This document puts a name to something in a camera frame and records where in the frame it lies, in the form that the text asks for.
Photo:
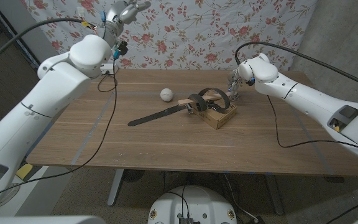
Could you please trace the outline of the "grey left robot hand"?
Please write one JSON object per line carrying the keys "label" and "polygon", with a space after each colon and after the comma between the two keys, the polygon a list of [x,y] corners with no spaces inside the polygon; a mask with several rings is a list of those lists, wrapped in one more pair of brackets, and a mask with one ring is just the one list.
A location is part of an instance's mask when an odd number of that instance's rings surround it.
{"label": "grey left robot hand", "polygon": [[122,34],[124,26],[136,21],[138,12],[151,6],[150,1],[125,0],[116,1],[106,13],[105,31],[103,39],[114,42]]}

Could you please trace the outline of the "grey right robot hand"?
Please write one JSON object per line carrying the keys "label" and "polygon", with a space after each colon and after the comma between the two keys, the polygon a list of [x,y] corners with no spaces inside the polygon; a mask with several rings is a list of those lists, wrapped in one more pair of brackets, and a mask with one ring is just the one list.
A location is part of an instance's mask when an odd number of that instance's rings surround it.
{"label": "grey right robot hand", "polygon": [[243,79],[240,76],[238,69],[231,71],[227,75],[227,85],[230,101],[236,101],[239,99],[238,88],[242,85]]}

